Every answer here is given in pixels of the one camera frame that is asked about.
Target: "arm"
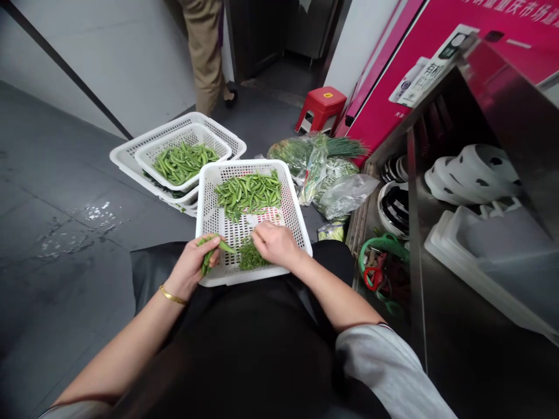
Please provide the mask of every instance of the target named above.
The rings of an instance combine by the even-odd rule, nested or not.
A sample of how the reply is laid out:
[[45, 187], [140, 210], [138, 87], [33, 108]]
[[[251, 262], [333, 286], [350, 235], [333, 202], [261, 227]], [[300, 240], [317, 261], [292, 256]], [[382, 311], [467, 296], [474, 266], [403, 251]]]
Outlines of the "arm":
[[[169, 294], [188, 301], [202, 279], [201, 264], [206, 253], [219, 245], [219, 238], [198, 247], [198, 239], [189, 242], [163, 288]], [[211, 257], [213, 267], [219, 250]], [[80, 400], [115, 403], [157, 353], [184, 305], [157, 292], [130, 323], [85, 367], [54, 402], [68, 404]]]
[[264, 221], [254, 229], [253, 238], [264, 259], [289, 269], [310, 288], [338, 333], [384, 322], [362, 296], [299, 248], [289, 228]]

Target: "gold bracelet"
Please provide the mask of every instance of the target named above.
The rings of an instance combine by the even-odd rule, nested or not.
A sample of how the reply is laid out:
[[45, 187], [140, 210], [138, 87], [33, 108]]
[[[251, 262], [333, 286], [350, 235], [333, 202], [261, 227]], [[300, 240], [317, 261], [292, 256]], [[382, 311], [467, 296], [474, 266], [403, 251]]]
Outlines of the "gold bracelet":
[[170, 299], [171, 301], [174, 301], [176, 303], [182, 304], [183, 306], [186, 305], [187, 301], [180, 299], [179, 297], [175, 297], [172, 294], [169, 294], [167, 291], [165, 291], [165, 289], [163, 288], [163, 284], [161, 284], [161, 286], [159, 287], [159, 289], [161, 290], [161, 292], [163, 293], [163, 295], [165, 297], [167, 297], [168, 299]]

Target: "gray sleeve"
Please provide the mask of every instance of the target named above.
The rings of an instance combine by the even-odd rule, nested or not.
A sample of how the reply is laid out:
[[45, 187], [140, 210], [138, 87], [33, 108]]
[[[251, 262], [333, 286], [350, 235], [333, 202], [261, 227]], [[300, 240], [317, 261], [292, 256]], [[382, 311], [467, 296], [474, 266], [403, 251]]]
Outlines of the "gray sleeve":
[[103, 419], [109, 415], [111, 410], [112, 407], [107, 403], [86, 400], [55, 406], [39, 416], [38, 419]]
[[456, 418], [417, 355], [392, 329], [361, 325], [343, 331], [336, 353], [345, 362], [346, 375], [367, 385], [392, 418]]

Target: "doorway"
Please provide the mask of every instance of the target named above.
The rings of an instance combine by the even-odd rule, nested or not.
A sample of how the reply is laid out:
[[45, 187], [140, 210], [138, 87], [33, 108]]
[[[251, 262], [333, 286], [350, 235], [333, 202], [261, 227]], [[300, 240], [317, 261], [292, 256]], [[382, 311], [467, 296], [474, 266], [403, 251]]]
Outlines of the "doorway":
[[235, 81], [303, 105], [321, 87], [351, 0], [224, 0]]

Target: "black shoe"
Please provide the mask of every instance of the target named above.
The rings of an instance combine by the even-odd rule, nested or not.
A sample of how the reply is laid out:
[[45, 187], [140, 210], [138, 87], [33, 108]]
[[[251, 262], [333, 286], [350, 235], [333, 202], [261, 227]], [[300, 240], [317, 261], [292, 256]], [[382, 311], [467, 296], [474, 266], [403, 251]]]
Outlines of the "black shoe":
[[230, 100], [226, 100], [225, 101], [225, 107], [227, 109], [233, 109], [235, 107], [235, 104], [237, 103], [237, 99], [239, 98], [239, 94], [237, 93], [236, 90], [231, 89], [230, 92], [234, 95], [233, 99]]

